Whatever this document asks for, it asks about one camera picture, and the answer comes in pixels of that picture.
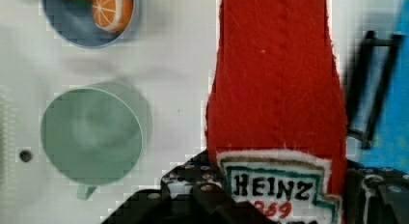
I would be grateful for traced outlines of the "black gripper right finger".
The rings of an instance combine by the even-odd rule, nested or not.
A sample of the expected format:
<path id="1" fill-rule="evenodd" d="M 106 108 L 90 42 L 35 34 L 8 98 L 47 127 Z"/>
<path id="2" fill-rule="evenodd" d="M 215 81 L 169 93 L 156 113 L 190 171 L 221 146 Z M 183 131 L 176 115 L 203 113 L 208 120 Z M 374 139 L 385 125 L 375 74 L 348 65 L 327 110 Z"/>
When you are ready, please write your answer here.
<path id="1" fill-rule="evenodd" d="M 405 172 L 348 160 L 343 199 L 346 224 L 409 224 Z"/>

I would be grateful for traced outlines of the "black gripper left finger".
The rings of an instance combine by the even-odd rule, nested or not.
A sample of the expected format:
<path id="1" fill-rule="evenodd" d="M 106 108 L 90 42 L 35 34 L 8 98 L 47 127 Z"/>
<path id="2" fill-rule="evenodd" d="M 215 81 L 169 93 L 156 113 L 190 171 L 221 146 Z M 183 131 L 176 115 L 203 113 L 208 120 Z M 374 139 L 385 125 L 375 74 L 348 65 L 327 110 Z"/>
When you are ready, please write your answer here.
<path id="1" fill-rule="evenodd" d="M 162 177 L 158 189 L 135 192 L 102 224 L 273 224 L 248 202 L 236 202 L 225 177 L 203 151 Z"/>

